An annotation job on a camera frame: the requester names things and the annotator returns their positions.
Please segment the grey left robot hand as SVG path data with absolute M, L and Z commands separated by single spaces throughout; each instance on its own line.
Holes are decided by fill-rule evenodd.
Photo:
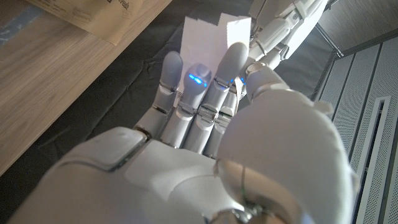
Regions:
M 249 58 L 275 69 L 290 58 L 320 20 L 327 0 L 254 0 Z

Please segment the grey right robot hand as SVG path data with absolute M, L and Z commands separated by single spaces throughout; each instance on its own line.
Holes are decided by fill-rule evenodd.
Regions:
M 292 90 L 273 70 L 247 76 L 250 104 L 205 145 L 248 57 L 230 46 L 216 73 L 166 55 L 154 104 L 133 127 L 64 155 L 11 223 L 350 223 L 359 191 L 331 104 Z

